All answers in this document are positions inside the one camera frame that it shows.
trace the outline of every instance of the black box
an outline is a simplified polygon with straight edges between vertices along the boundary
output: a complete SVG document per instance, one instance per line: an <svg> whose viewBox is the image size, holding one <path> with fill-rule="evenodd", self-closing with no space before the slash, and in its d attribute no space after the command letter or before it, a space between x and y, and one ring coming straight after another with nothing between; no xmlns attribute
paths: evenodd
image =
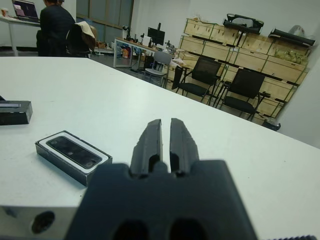
<svg viewBox="0 0 320 240"><path fill-rule="evenodd" d="M53 137L59 136L67 137L70 141L74 142L75 144L82 145L83 148L86 148L88 151L91 151L92 153L96 152L99 155L103 156L105 159L91 169L84 169L77 163L74 163L72 160L61 155L61 153L59 153L57 150L45 144L48 142L48 140L52 139ZM88 186L93 176L93 173L99 165L112 164L112 157L109 154L99 150L98 148L92 146L91 144L83 141L82 139L78 138L75 135L72 135L67 131L61 131L37 141L35 143L35 148L36 152L40 156L48 160L50 163L52 163L53 165L64 171L66 174L68 174L70 177L74 178L86 187Z"/></svg>
<svg viewBox="0 0 320 240"><path fill-rule="evenodd" d="M0 125L29 124L33 113L30 101L0 101L0 104Z"/></svg>

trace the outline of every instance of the laptop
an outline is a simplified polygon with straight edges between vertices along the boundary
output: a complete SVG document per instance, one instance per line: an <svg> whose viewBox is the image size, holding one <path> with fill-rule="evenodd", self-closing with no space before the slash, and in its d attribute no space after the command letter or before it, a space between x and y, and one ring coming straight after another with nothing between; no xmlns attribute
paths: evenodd
<svg viewBox="0 0 320 240"><path fill-rule="evenodd" d="M39 23L36 6L33 2L25 0L12 0L15 14L19 20Z"/></svg>

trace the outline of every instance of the laptop screen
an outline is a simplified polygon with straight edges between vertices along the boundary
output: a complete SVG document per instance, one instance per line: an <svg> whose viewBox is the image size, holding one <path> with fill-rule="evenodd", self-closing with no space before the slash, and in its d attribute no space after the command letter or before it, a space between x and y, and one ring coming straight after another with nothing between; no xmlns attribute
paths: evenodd
<svg viewBox="0 0 320 240"><path fill-rule="evenodd" d="M18 17L38 19L36 6L33 2L24 0L12 0L15 14Z"/></svg>

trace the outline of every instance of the computer monitor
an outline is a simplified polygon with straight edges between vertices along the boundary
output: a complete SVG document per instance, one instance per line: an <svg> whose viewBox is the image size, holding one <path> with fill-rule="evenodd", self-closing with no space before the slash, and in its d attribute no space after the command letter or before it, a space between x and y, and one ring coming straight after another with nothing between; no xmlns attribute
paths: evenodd
<svg viewBox="0 0 320 240"><path fill-rule="evenodd" d="M152 42L154 42L156 45L164 45L165 42L165 32L160 31L158 29L154 29L149 27L148 28L148 37L152 38Z"/></svg>
<svg viewBox="0 0 320 240"><path fill-rule="evenodd" d="M12 0L17 17L38 19L36 6L33 2L25 0Z"/></svg>

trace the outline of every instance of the black chair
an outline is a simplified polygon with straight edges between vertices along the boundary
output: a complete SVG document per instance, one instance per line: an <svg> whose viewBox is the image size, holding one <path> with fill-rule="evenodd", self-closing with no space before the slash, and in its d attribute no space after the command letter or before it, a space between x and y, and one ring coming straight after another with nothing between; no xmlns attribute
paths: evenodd
<svg viewBox="0 0 320 240"><path fill-rule="evenodd" d="M222 100L222 104L220 106L220 109L223 105L228 106L233 109L240 110L241 112L245 112L249 114L249 117L247 118L248 120L252 121L254 119L255 113L260 105L260 103L263 101L265 97L269 98L270 95L266 92L264 93L259 93L259 90L261 88L261 85L265 79L265 76L253 72L253 71L248 71L244 69L239 69L238 72L236 73L233 82L224 82L223 86L221 87L218 96L220 92L223 89L223 92L216 104L215 107L218 106L225 90L225 96L224 99ZM232 97L232 96L227 96L228 92L232 92L235 94L239 94L245 97L248 97L247 101L240 100L238 98ZM258 97L258 102L257 105L254 107L252 106L248 101L249 99L254 99L255 97Z"/></svg>
<svg viewBox="0 0 320 240"><path fill-rule="evenodd" d="M217 76L217 73L221 67L221 63L204 58L204 57L199 57L198 61L195 64L194 69L189 72L188 74L184 74L184 78L180 82L183 69L181 67L176 67L175 68L175 74L174 74L174 79L173 79L173 84L171 89L176 89L176 93L178 92L179 89L182 89L182 95L184 94L184 91L194 95L197 95L199 97L202 97L201 102L204 100L206 94L209 91L209 88L213 86L211 96L207 102L210 103L211 99L214 94L214 89L215 85L218 79L220 79L219 76ZM190 74L191 77L199 82L208 84L208 88L204 88L202 86L196 85L194 83L186 82L186 77L189 76Z"/></svg>
<svg viewBox="0 0 320 240"><path fill-rule="evenodd" d="M67 41L67 54L70 57L75 58L88 58L90 54L90 49L88 45L82 38L81 27L77 24L72 25L68 36Z"/></svg>

